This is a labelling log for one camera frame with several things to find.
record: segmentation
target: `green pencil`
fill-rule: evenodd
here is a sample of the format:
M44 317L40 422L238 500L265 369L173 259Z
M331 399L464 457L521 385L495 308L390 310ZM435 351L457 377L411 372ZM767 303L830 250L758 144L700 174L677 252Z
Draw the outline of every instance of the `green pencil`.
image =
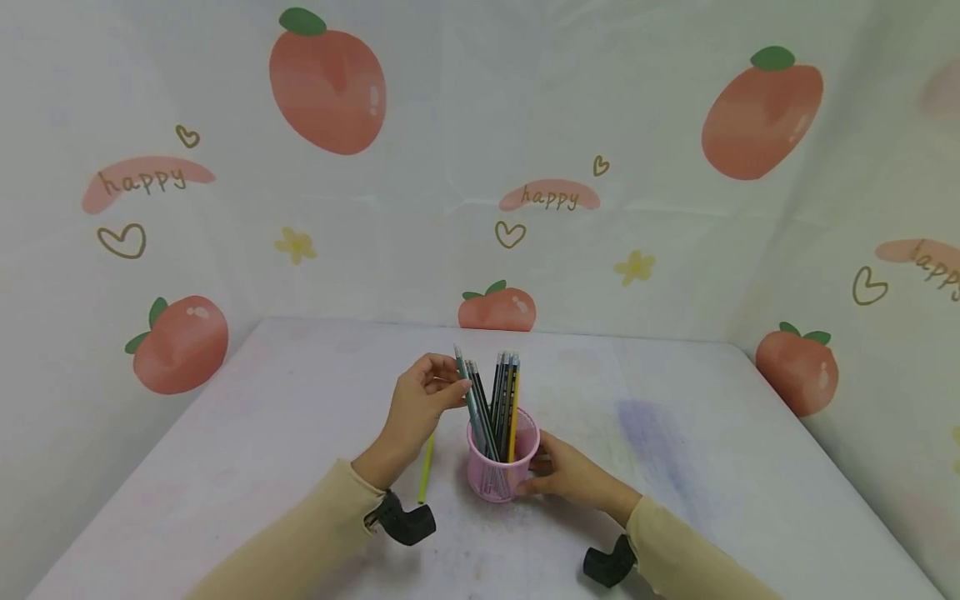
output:
M426 458L423 460L423 476L420 479L420 495L417 496L417 502L419 504L426 502L426 482L430 479L430 459L433 458L434 435L434 433L431 433L430 439L426 442Z

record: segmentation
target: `wallpaper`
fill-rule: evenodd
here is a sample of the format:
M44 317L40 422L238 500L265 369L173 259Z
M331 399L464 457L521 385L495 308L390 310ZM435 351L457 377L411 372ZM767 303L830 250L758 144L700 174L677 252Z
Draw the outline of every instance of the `wallpaper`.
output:
M946 2L0 13L0 596L272 314L734 342L960 595Z

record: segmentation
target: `beige sleeve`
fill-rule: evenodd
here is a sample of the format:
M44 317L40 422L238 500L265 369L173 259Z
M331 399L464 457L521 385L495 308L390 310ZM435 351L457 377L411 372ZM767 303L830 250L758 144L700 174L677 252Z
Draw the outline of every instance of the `beige sleeve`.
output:
M667 600L780 597L692 527L647 496L627 522L636 569Z
M197 584L187 600L294 600L366 546L364 517L383 501L339 460L297 506L247 540Z

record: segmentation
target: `blue smudge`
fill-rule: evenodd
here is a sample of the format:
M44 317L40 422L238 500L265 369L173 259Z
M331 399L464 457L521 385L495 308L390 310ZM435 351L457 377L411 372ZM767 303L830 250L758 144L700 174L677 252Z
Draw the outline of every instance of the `blue smudge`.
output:
M684 440L670 410L652 402L623 400L617 403L616 412L624 436L643 469L653 475L653 483L669 488L684 506L686 517L698 520L698 494L688 477L691 470L685 459Z

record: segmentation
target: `table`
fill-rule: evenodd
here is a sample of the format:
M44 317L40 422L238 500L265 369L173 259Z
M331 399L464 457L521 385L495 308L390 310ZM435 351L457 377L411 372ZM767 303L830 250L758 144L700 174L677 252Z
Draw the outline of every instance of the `table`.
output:
M786 598L941 598L739 349L724 344L269 318L210 382L30 596L182 597L359 453L396 376L427 351L492 377L520 352L540 427L650 494ZM560 500L488 504L466 475L466 411L444 415L427 502L437 532L380 533L321 592L342 598L646 598L581 573L621 533ZM420 463L394 490L416 506Z

